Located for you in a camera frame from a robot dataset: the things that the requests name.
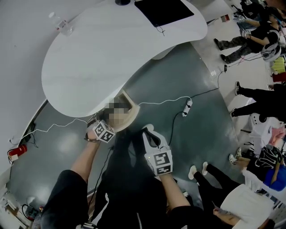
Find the person's black shirt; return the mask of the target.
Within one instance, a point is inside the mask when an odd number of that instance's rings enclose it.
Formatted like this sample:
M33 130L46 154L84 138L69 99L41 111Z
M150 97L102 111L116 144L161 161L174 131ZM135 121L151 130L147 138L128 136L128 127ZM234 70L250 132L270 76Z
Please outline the person's black shirt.
M162 183L154 177L128 184L104 177L98 187L93 229L200 229L204 214L179 206L170 214ZM87 183L74 171L63 171L44 207L42 229L90 229Z

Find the white power strip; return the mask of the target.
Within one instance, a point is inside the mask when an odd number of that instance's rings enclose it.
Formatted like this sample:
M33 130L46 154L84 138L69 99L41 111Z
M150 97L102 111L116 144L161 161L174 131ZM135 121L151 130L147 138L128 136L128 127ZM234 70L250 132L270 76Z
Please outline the white power strip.
M184 110L183 110L183 112L182 112L182 116L183 116L183 117L186 117L186 116L188 115L189 110L190 110L192 104L193 104L192 99L191 99L191 98L188 99L188 101L187 101L187 103L186 103L186 106L185 106L185 108L184 108Z

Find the person's right forearm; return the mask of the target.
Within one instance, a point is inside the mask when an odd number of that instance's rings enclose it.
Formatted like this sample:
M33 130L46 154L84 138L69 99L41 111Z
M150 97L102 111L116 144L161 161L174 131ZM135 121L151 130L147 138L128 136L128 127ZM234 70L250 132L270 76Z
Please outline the person's right forearm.
M170 173L159 176L165 190L167 201L171 210L177 207L190 206L179 186Z

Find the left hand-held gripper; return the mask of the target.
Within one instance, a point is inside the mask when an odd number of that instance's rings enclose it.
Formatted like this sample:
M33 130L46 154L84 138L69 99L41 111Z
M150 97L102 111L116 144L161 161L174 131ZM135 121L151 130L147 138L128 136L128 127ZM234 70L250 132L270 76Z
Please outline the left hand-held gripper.
M94 133L95 138L89 138L88 133L90 131ZM107 125L103 120L92 120L87 125L85 140L90 142L99 140L102 142L110 142L114 136L115 132L113 128Z

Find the person's black trousers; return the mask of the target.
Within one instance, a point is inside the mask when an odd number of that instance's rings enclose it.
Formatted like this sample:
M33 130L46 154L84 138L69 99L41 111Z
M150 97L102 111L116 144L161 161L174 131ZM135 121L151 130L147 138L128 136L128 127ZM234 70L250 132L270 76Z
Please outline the person's black trousers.
M144 154L142 131L120 132L98 188L107 193L163 192L163 185L155 178Z

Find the person's left forearm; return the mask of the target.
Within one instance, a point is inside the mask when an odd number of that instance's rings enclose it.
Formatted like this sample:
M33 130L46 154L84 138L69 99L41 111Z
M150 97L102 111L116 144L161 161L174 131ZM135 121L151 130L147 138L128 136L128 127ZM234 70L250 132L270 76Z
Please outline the person's left forearm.
M99 149L100 141L88 142L82 153L71 167L86 183L91 173L94 157Z

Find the clear plastic water bottle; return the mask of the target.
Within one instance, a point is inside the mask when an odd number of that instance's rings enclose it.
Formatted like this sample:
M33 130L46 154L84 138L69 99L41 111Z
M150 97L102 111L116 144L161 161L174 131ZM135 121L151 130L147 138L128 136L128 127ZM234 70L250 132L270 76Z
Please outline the clear plastic water bottle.
M55 26L56 30L60 33L62 33L63 35L65 36L69 36L72 32L73 32L73 29L72 27L70 26L70 24L58 17L55 12L51 12L49 14L49 18L51 19L53 25Z

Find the wooden drawer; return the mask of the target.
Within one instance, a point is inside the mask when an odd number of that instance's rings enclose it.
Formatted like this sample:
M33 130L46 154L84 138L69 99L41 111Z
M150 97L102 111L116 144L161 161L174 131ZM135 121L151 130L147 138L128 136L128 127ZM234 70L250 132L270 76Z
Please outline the wooden drawer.
M105 120L115 132L129 127L136 119L140 106L122 90L104 107Z

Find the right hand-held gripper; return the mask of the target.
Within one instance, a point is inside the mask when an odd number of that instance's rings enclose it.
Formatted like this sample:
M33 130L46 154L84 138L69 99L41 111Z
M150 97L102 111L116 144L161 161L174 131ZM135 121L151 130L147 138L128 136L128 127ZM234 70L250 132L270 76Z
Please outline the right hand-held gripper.
M168 174L173 171L172 152L165 137L154 131L143 131L143 143L147 163L155 176Z

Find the red fire extinguisher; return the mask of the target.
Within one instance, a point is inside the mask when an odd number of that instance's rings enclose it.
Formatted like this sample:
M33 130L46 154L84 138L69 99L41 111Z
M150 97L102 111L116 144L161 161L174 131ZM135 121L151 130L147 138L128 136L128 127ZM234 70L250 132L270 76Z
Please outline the red fire extinguisher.
M13 149L9 150L8 151L8 158L10 161L15 161L25 152L27 152L27 146L25 144L22 144L17 148L13 148Z

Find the black flat pad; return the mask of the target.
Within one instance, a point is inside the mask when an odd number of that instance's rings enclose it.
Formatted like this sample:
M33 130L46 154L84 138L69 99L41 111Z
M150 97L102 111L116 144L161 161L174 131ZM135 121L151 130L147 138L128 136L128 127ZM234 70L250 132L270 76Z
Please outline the black flat pad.
M181 0L135 0L135 6L162 34L162 26L194 15Z

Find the white kidney-shaped desk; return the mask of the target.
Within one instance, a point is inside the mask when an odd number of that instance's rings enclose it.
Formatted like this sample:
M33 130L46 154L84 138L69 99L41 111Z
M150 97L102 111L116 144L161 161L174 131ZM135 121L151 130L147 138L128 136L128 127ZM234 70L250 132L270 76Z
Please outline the white kidney-shaped desk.
M203 15L190 2L180 1L192 16L166 25L152 25L136 1L119 6L104 0L78 15L72 21L74 31L59 34L45 56L42 87L48 102L66 116L92 115L153 57L203 39Z

